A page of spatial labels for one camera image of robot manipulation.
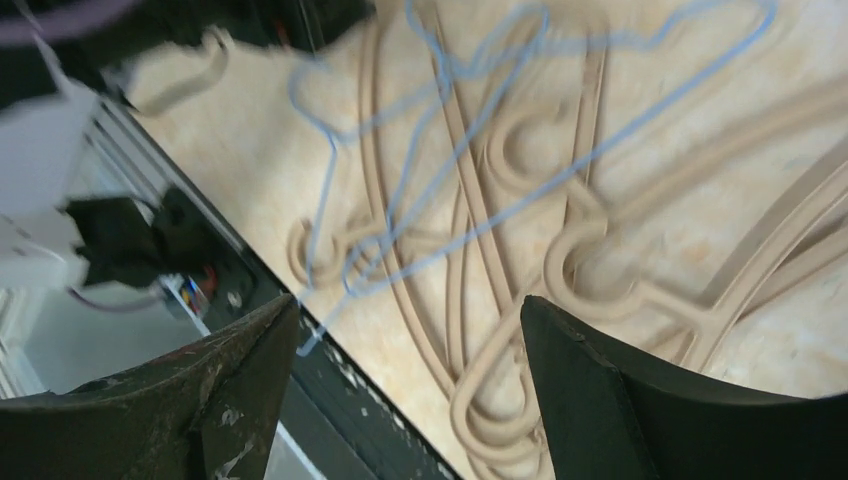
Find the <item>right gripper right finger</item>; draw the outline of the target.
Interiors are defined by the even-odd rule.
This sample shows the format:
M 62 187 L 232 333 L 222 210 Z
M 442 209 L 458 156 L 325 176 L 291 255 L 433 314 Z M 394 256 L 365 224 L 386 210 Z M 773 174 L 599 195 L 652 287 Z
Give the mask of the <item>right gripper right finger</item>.
M 847 397 L 678 367 L 529 296 L 520 322 L 559 479 L 843 479 Z

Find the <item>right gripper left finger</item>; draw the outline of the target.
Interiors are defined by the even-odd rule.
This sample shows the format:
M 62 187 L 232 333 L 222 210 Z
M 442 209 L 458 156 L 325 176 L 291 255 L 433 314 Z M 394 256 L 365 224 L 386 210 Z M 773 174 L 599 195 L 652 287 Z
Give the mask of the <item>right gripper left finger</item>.
M 5 479 L 260 479 L 299 341 L 283 294 L 176 351 L 1 404 Z

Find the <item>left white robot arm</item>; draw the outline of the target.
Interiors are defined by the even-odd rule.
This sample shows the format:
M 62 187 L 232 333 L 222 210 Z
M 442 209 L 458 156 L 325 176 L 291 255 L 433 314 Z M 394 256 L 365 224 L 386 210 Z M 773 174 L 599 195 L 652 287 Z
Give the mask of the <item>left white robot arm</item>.
M 1 112 L 1 287 L 79 286 L 88 261 L 60 211 L 97 96 L 75 86 Z

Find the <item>beige plastic hanger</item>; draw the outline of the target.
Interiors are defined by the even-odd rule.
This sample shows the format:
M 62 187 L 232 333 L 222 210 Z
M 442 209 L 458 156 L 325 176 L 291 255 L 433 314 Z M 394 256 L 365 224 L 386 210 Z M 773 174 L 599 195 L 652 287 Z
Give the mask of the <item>beige plastic hanger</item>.
M 213 28 L 208 33 L 214 38 L 217 51 L 205 70 L 174 83 L 142 103 L 127 101 L 129 109 L 143 117 L 159 116 L 217 84 L 228 66 L 229 49 L 219 29 Z
M 605 63 L 608 54 L 607 47 L 601 47 L 591 53 L 585 53 L 581 93 L 576 107 L 574 139 L 571 153 L 561 162 L 561 169 L 571 166 L 579 156 L 589 153 L 597 145 L 598 122 L 603 100 Z M 506 191 L 515 194 L 529 193 L 543 180 L 534 176 L 522 176 L 516 172 L 506 145 L 512 134 L 530 119 L 542 114 L 553 113 L 553 108 L 541 106 L 519 106 L 507 111 L 497 118 L 483 135 L 482 149 L 488 151 L 488 164 L 480 169 L 480 176 L 488 174 Z M 594 197 L 588 186 L 588 166 L 579 170 L 574 176 L 558 187 L 557 192 L 563 202 L 561 227 L 567 227 L 583 216 L 599 209 L 600 203 Z M 486 266 L 482 260 L 486 275 Z M 537 264 L 529 279 L 520 287 L 513 289 L 515 300 L 512 313 L 517 325 L 516 334 L 503 352 L 498 363 L 492 369 L 488 380 L 478 390 L 473 400 L 462 399 L 459 402 L 449 402 L 449 419 L 451 427 L 463 446 L 469 464 L 479 479 L 500 479 L 506 468 L 511 468 L 531 460 L 537 465 L 534 472 L 536 479 L 550 479 L 553 476 L 551 457 L 547 447 L 545 432 L 542 425 L 540 407 L 535 386 L 529 368 L 526 345 L 520 326 L 520 311 L 524 299 L 529 294 L 546 294 L 549 291 L 547 283 L 542 278 L 543 266 Z M 486 345 L 501 322 L 501 313 L 493 296 L 497 323 L 487 339 L 480 346 Z M 505 417 L 498 417 L 491 412 L 486 403 L 480 403 L 477 396 L 484 386 L 500 379 L 497 367 L 506 358 L 510 358 L 518 373 L 522 392 L 520 411 Z
M 643 307 L 656 308 L 692 333 L 679 354 L 678 365 L 700 372 L 756 293 L 795 247 L 847 196 L 847 144 L 840 142 L 787 189 L 738 244 L 716 274 L 721 287 L 716 301 L 703 306 L 649 280 L 636 280 L 612 299 L 578 295 L 565 276 L 569 257 L 582 244 L 605 239 L 622 222 L 640 220 L 685 188 L 697 185 L 723 162 L 781 135 L 818 126 L 847 111 L 847 78 L 840 76 L 810 87 L 765 110 L 729 125 L 696 146 L 685 164 L 653 182 L 622 205 L 606 208 L 580 182 L 567 190 L 578 194 L 586 218 L 566 225 L 555 237 L 542 263 L 542 280 L 555 302 L 590 321 L 620 320 Z
M 333 276 L 348 280 L 353 274 L 371 275 L 376 269 L 379 278 L 374 286 L 389 286 L 400 308 L 407 328 L 425 364 L 446 397 L 459 402 L 473 400 L 488 380 L 492 369 L 516 334 L 512 313 L 515 305 L 502 249 L 492 231 L 484 231 L 488 221 L 488 205 L 480 178 L 480 169 L 488 164 L 488 151 L 474 151 L 471 142 L 477 131 L 467 122 L 459 90 L 453 87 L 448 99 L 440 103 L 453 145 L 463 148 L 456 167 L 459 187 L 453 207 L 452 231 L 459 244 L 430 238 L 424 233 L 402 230 L 394 220 L 386 197 L 382 175 L 382 160 L 378 152 L 376 123 L 378 111 L 376 89 L 381 31 L 374 26 L 366 30 L 362 41 L 362 64 L 359 71 L 359 117 L 364 128 L 360 137 L 361 161 L 365 180 L 370 219 L 350 227 L 334 237 L 334 258 L 326 266 L 311 265 L 317 224 L 302 223 L 290 234 L 287 254 L 294 275 L 303 284 L 325 284 Z M 490 288 L 501 313 L 501 322 L 488 343 L 471 360 L 465 358 L 464 281 L 467 246 L 474 243 L 486 266 Z M 423 309 L 412 293 L 408 280 L 412 265 L 404 260 L 421 253 L 420 262 L 444 259 L 446 270 L 446 340 L 445 354 L 439 354 L 426 332 Z

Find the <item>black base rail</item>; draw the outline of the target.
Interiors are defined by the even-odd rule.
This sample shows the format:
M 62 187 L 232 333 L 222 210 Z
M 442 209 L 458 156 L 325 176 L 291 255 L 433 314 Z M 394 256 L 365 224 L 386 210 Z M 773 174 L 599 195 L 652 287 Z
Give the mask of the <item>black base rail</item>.
M 87 130 L 130 187 L 151 202 L 184 203 L 217 230 L 255 281 L 244 305 L 258 307 L 286 285 L 120 105 L 103 100 Z M 331 337 L 293 364 L 281 422 L 328 479 L 456 479 L 446 461 Z

